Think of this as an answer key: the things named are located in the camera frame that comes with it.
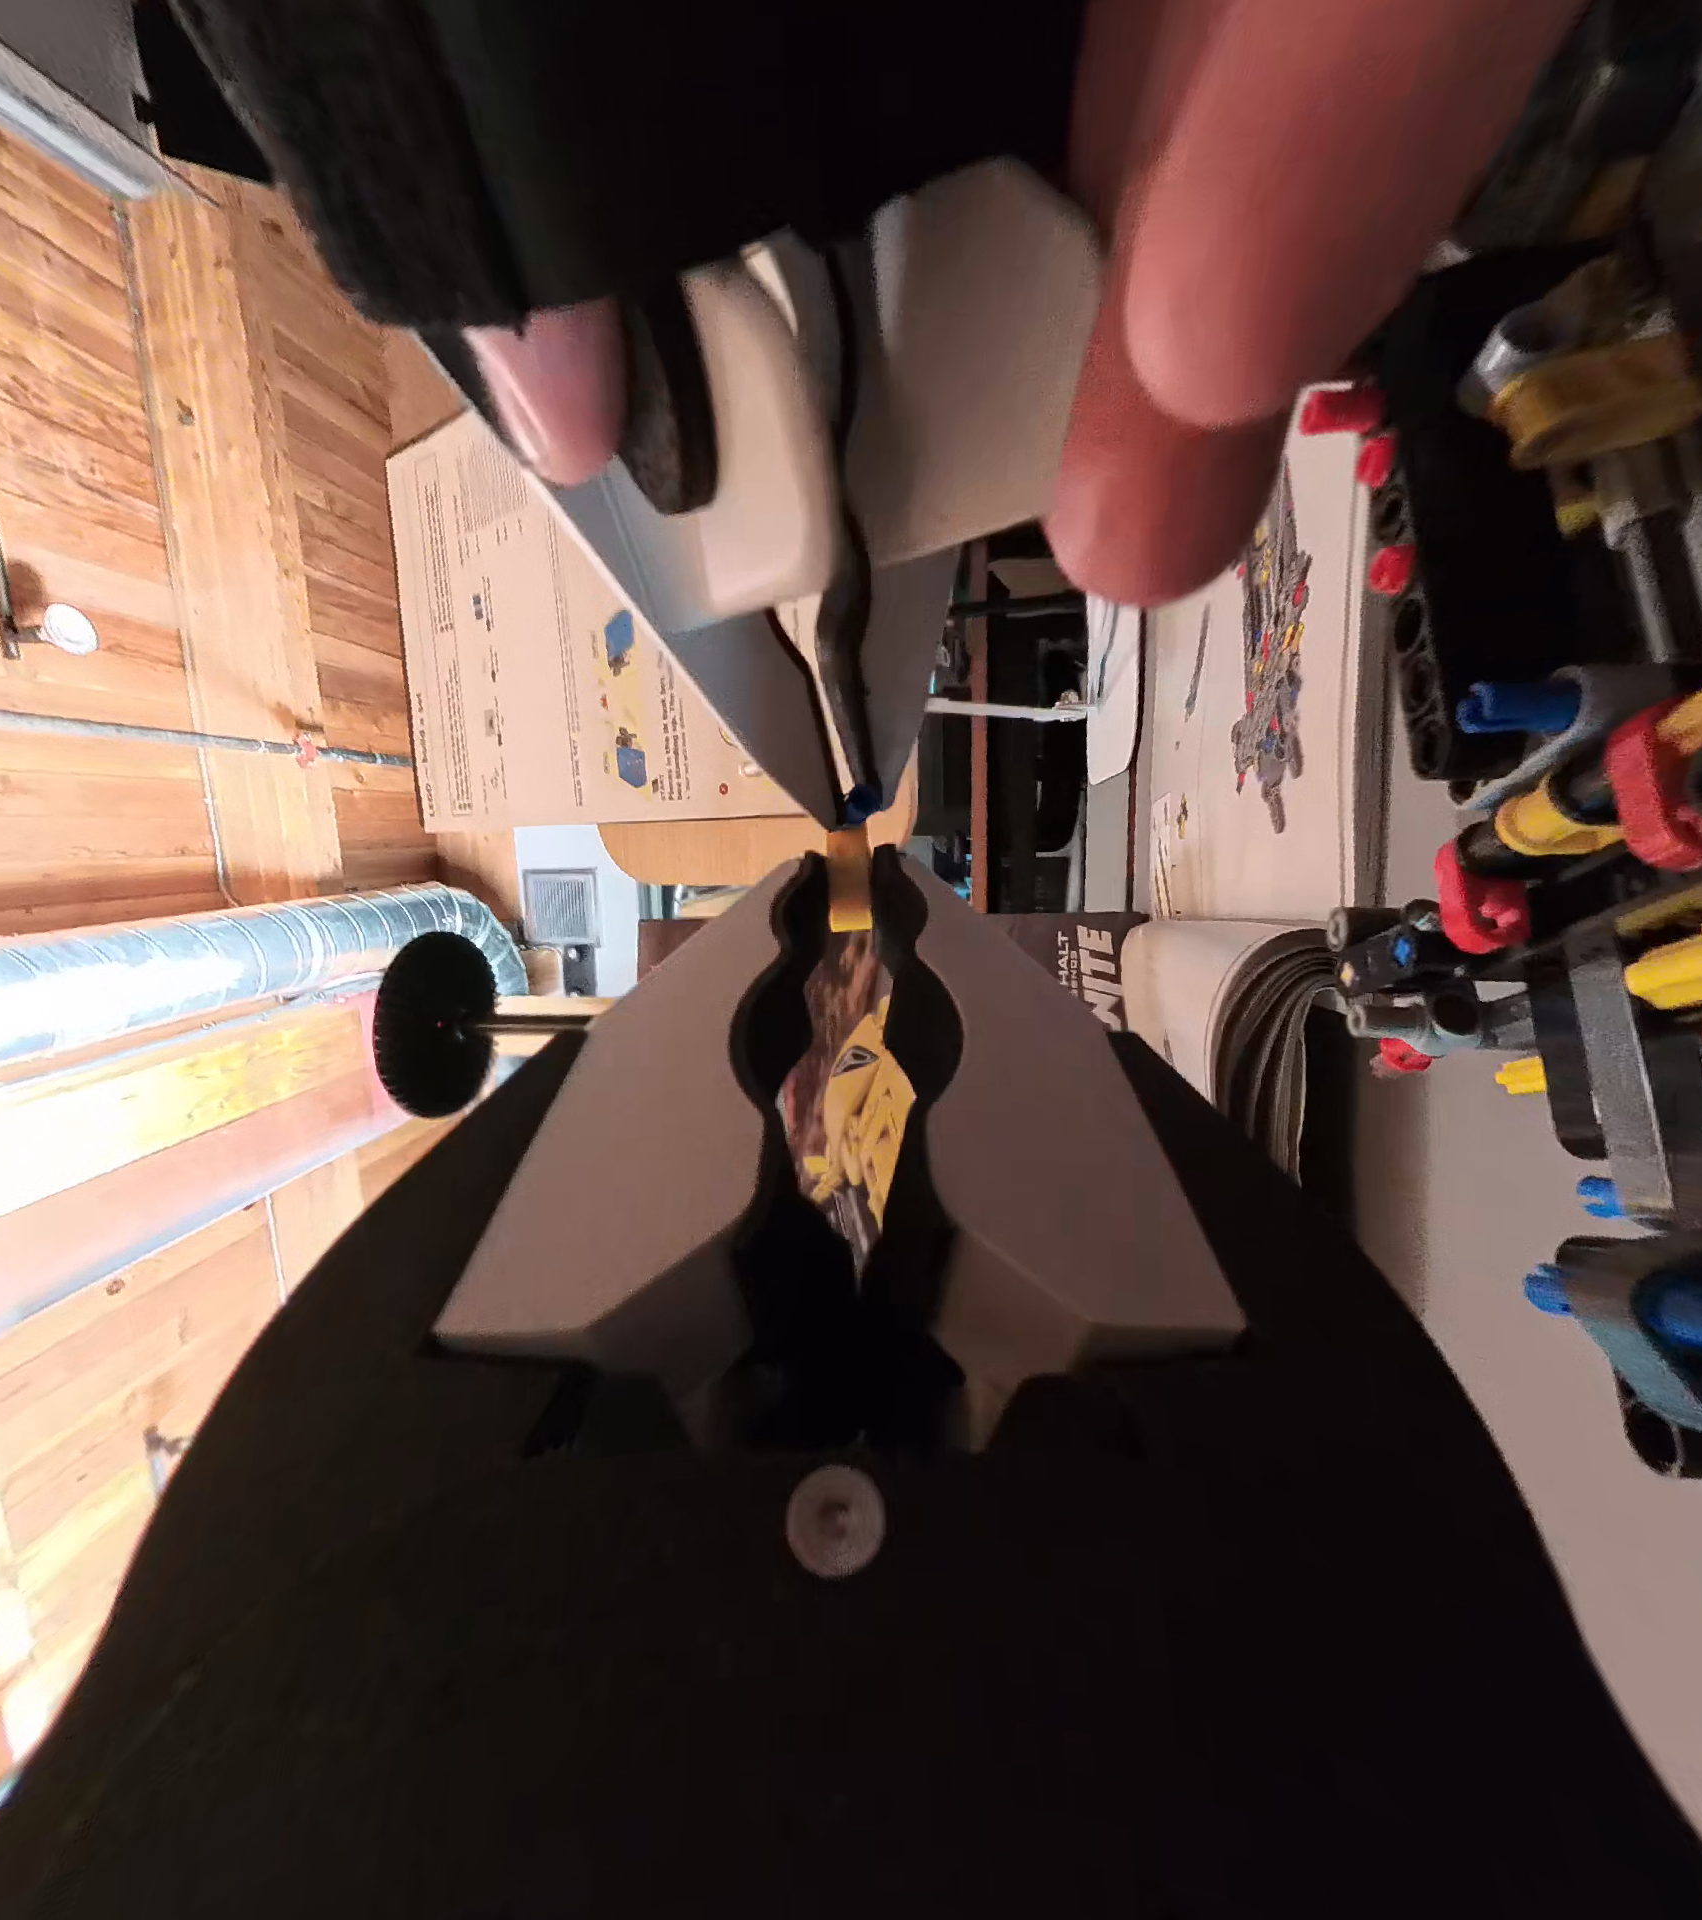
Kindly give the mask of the person's right hand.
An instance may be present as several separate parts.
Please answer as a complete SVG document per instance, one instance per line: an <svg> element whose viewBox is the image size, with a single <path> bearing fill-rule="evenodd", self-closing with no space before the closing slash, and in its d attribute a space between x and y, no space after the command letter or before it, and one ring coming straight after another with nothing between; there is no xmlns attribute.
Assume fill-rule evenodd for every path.
<svg viewBox="0 0 1702 1920"><path fill-rule="evenodd" d="M1103 293L1045 517L1063 571L1215 577L1299 392L1340 372L1487 172L1582 4L1085 4L1065 181Z"/></svg>

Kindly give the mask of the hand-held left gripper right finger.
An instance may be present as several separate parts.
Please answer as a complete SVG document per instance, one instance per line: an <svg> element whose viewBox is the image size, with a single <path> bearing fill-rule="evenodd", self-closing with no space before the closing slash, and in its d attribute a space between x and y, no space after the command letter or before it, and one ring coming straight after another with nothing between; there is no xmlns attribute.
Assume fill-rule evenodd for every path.
<svg viewBox="0 0 1702 1920"><path fill-rule="evenodd" d="M1032 1380L1219 1353L1247 1314L1094 1011L912 858L872 858L911 1109L867 1265L943 1442Z"/></svg>

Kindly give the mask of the grey lego car chassis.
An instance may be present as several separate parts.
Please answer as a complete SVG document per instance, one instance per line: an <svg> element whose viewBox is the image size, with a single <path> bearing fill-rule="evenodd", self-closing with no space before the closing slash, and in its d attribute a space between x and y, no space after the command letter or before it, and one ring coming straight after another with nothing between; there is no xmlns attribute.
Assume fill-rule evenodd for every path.
<svg viewBox="0 0 1702 1920"><path fill-rule="evenodd" d="M1501 1058L1585 1164L1534 1308L1624 1435L1702 1480L1702 4L1585 4L1304 434L1359 436L1359 586L1417 778L1422 895L1331 919L1386 1071Z"/></svg>

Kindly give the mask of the lego instruction booklet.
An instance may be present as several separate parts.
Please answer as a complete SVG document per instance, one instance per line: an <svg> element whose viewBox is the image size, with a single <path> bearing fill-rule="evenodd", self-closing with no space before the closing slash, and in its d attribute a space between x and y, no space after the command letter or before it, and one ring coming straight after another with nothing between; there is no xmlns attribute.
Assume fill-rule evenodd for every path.
<svg viewBox="0 0 1702 1920"><path fill-rule="evenodd" d="M1293 1177L1310 1045L1345 1011L1328 927L1386 873L1384 450L1381 430L1294 430L1238 555L1146 630L1153 914L1124 949L1129 1024Z"/></svg>

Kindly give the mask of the lego set box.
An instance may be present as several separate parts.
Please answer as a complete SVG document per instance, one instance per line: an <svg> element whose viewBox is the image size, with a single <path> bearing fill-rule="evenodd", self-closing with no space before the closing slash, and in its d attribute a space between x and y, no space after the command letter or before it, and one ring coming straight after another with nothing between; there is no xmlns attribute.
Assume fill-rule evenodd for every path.
<svg viewBox="0 0 1702 1920"><path fill-rule="evenodd" d="M1003 914L989 923L1108 1032L1129 1030L1122 949L1149 923L1144 914ZM806 982L811 1044L779 1093L798 1187L845 1239L859 1273L885 1228L914 1101L887 1044L890 1009L892 976L877 934L834 927Z"/></svg>

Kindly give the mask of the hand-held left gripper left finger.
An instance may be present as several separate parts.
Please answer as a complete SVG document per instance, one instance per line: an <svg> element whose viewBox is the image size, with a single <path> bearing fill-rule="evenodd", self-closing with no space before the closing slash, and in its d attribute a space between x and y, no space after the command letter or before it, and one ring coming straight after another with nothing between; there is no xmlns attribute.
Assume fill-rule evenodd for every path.
<svg viewBox="0 0 1702 1920"><path fill-rule="evenodd" d="M485 1360L653 1380L707 1437L752 1343L736 1250L792 1172L815 856L776 867L599 1015L435 1323Z"/></svg>

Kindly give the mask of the silver spiral air duct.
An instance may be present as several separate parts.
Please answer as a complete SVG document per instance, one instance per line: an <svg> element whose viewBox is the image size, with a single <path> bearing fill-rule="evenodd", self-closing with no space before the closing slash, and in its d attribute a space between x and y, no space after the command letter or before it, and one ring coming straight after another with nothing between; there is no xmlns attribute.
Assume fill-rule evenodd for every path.
<svg viewBox="0 0 1702 1920"><path fill-rule="evenodd" d="M0 937L0 1065L327 991L439 931L478 947L501 996L529 993L506 923L444 881Z"/></svg>

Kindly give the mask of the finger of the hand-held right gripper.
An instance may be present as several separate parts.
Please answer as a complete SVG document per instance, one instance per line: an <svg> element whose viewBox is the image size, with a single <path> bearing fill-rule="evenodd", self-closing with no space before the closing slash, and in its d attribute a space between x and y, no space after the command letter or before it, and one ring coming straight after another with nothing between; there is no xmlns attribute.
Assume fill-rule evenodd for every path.
<svg viewBox="0 0 1702 1920"><path fill-rule="evenodd" d="M852 544L822 591L816 666L852 804L890 804L912 759L961 555L877 566Z"/></svg>
<svg viewBox="0 0 1702 1920"><path fill-rule="evenodd" d="M746 481L665 514L623 462L548 495L748 756L822 827L840 827L832 723L811 659L779 620L824 583L826 501Z"/></svg>

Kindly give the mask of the black pole with round top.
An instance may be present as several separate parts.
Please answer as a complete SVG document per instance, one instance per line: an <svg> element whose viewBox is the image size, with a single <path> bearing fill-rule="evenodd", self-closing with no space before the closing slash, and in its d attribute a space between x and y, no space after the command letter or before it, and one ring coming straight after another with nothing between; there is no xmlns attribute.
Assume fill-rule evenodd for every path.
<svg viewBox="0 0 1702 1920"><path fill-rule="evenodd" d="M485 949L454 929L404 943L382 974L371 1047L406 1115L442 1120L476 1103L506 1068L574 1038L611 1007L596 996L503 993Z"/></svg>

